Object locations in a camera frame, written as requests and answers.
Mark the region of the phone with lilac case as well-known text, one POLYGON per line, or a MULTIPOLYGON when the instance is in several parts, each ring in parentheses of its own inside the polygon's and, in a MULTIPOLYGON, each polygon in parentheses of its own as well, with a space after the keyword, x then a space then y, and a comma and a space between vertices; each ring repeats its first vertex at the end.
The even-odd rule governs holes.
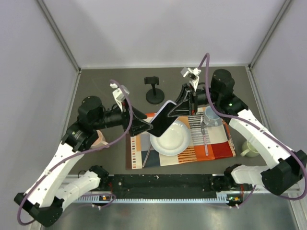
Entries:
POLYGON ((168 113, 176 106, 176 103, 168 100, 160 108, 160 110, 151 119, 150 124, 153 125, 153 129, 148 130, 148 133, 155 137, 162 136, 167 129, 177 120, 177 116, 168 117, 168 113))

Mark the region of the black phone stand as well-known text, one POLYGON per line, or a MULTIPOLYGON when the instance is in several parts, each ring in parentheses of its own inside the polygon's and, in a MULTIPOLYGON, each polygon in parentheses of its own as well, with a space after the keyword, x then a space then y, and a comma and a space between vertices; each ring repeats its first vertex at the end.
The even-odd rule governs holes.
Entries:
POLYGON ((164 92, 158 88, 156 85, 159 85, 159 77, 152 76, 152 77, 145 77, 144 84, 150 84, 152 88, 146 93, 146 101, 150 104, 160 104, 164 98, 164 92))

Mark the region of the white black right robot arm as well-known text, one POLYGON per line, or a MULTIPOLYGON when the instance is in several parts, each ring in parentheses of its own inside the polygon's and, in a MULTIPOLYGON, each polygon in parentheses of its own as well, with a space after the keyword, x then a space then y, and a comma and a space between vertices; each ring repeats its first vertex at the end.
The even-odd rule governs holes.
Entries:
POLYGON ((209 104, 259 152, 266 163, 266 166, 236 164, 228 167, 224 172, 224 184, 228 189, 253 184, 279 196, 307 178, 307 155, 302 150, 293 151, 284 145, 256 119, 248 106, 233 93, 235 81, 229 71, 216 70, 211 84, 205 84, 201 89, 198 88, 200 73, 198 68, 182 69, 182 76, 189 77, 190 82, 182 86, 176 106, 168 116, 193 115, 198 107, 209 104))

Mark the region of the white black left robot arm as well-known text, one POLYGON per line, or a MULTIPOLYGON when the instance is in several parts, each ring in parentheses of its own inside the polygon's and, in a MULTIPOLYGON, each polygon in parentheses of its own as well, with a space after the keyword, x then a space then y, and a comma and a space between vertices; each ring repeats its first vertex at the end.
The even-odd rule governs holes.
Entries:
POLYGON ((26 211, 33 221, 45 227, 53 225, 63 211, 87 192, 107 188, 109 179, 100 166, 92 166, 85 175, 66 187, 62 182, 73 166, 85 155, 94 152, 92 145, 98 140, 98 130, 123 126, 124 133, 104 147, 110 147, 125 137, 135 136, 151 130, 153 125, 146 122, 147 116, 134 108, 129 99, 121 96, 115 107, 106 110, 97 96, 86 97, 78 108, 77 121, 67 131, 50 163, 38 180, 23 193, 18 193, 14 201, 18 204, 17 221, 20 225, 21 212, 26 211))

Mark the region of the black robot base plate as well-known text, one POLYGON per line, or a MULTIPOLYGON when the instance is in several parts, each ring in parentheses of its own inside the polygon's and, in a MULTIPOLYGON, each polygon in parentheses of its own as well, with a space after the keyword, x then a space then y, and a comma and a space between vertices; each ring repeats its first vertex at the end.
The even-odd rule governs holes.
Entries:
POLYGON ((200 188, 202 191, 250 191, 251 185, 236 184, 224 175, 215 174, 115 174, 105 176, 96 191, 131 191, 133 188, 200 188))

